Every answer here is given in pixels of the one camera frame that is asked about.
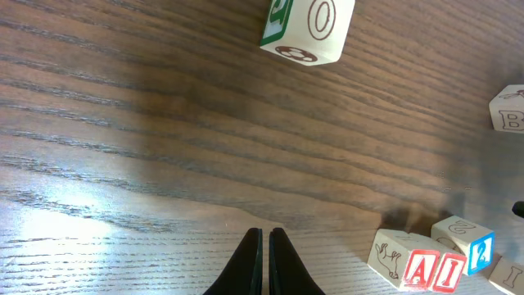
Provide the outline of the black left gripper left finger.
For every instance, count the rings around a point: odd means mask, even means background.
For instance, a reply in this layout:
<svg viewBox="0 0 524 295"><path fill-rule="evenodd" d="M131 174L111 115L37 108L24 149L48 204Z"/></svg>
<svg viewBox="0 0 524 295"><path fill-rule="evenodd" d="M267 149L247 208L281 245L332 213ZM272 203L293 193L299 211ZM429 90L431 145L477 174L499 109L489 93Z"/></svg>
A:
<svg viewBox="0 0 524 295"><path fill-rule="evenodd" d="M263 232L251 228L204 295L260 295L262 279Z"/></svg>

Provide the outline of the red letter I block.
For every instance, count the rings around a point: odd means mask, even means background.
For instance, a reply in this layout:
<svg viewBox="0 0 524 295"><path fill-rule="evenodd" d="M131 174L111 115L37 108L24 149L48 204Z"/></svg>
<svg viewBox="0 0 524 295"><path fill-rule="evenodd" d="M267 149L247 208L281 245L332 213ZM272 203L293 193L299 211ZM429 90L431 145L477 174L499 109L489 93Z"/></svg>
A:
<svg viewBox="0 0 524 295"><path fill-rule="evenodd" d="M467 264L467 258L440 243L436 246L440 251L440 258L429 289L436 293L454 293Z"/></svg>

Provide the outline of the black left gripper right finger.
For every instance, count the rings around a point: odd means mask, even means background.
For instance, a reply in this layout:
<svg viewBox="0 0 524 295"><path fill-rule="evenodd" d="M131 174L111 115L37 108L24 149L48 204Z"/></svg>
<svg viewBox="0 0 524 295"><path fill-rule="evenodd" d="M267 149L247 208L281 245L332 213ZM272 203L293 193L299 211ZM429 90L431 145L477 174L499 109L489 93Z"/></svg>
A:
<svg viewBox="0 0 524 295"><path fill-rule="evenodd" d="M274 228L269 235L269 294L325 295L282 228Z"/></svg>

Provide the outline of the red letter A block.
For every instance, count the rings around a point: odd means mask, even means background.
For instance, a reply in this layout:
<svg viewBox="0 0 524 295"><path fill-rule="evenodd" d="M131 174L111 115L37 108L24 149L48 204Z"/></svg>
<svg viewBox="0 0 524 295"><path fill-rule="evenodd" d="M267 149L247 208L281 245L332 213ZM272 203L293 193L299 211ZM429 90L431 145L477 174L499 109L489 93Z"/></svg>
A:
<svg viewBox="0 0 524 295"><path fill-rule="evenodd" d="M400 230L379 229L367 265L402 292L429 289L440 251Z"/></svg>

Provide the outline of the blue number 2 block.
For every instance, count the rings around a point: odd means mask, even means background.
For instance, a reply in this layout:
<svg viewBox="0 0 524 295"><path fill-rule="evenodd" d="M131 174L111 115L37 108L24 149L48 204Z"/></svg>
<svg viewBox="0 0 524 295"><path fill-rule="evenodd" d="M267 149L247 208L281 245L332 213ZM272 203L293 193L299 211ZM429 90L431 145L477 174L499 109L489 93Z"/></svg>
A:
<svg viewBox="0 0 524 295"><path fill-rule="evenodd" d="M493 262L495 232L459 216L435 223L431 227L431 238L467 258L465 275L474 275Z"/></svg>

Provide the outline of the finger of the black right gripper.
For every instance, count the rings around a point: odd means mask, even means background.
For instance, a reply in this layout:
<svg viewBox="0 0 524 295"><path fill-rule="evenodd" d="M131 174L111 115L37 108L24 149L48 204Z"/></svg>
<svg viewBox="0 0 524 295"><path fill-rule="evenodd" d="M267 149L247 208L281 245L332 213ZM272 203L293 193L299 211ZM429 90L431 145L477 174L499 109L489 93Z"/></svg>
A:
<svg viewBox="0 0 524 295"><path fill-rule="evenodd" d="M514 215L524 218L524 201L515 202L512 207Z"/></svg>

